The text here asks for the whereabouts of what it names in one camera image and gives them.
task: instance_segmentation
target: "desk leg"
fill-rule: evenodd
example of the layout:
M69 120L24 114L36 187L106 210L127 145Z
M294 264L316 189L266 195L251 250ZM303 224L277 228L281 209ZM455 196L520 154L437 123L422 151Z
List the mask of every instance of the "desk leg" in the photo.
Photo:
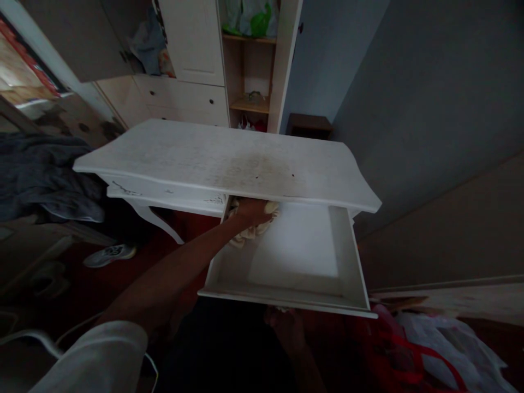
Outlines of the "desk leg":
M178 233L175 232L175 230L166 221L164 221L158 215L156 215L149 208L149 206L141 206L132 199L126 199L126 201L133 207L133 209L138 213L138 215L142 217L145 221L148 221L151 224L156 225L157 227L165 230L173 239L175 239L177 244L184 244L184 241L178 235Z

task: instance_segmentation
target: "drawer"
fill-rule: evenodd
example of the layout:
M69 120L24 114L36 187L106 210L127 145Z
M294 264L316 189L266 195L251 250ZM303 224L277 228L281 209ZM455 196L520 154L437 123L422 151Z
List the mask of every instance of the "drawer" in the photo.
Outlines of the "drawer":
M199 188L166 184L140 177L99 176L109 185L109 198L146 201L148 206L186 211L206 216L221 217L226 196L222 193Z
M148 105L149 112L154 118L163 120L183 121L186 123L208 124L209 126L228 127L227 113L215 114L199 112L189 109L164 108L163 106Z
M280 203L280 211L243 249L226 245L215 256L198 294L376 318L350 212L291 202Z
M179 121L190 118L195 123L229 126L224 87L180 82L159 76L137 75L133 78L150 110L154 111L153 117Z

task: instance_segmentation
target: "red bag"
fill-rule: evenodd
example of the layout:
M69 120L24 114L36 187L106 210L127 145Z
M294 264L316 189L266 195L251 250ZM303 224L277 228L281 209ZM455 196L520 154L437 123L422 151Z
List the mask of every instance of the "red bag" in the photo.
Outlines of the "red bag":
M367 367L377 378L379 385L388 393L409 391L428 393L467 392L466 385L456 368L433 349L410 343L393 331L399 332L400 326L393 326L392 317L384 318L385 307L378 311L378 319L354 318L354 340L360 343ZM424 363L422 355L441 359L449 368L457 382L458 390L436 389L424 381Z

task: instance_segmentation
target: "wooden shelf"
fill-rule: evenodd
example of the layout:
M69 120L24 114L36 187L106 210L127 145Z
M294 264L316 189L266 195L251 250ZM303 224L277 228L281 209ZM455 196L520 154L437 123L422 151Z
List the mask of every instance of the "wooden shelf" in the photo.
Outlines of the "wooden shelf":
M230 39L234 41L251 41L251 42L258 42L261 44L271 44L271 45L277 44L277 40L274 38L250 38L250 37L241 37L239 35L231 35L231 34L224 34L224 33L222 33L222 37L224 39Z
M229 105L229 109L240 109L246 112L269 113L269 97L258 103L249 103L240 98Z

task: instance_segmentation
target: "gray blanket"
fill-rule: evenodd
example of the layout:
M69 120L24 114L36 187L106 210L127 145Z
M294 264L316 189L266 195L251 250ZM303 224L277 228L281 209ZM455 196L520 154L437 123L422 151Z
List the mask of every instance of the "gray blanket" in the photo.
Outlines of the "gray blanket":
M0 222L38 213L102 222L104 187L72 170L92 149L80 138L0 134Z

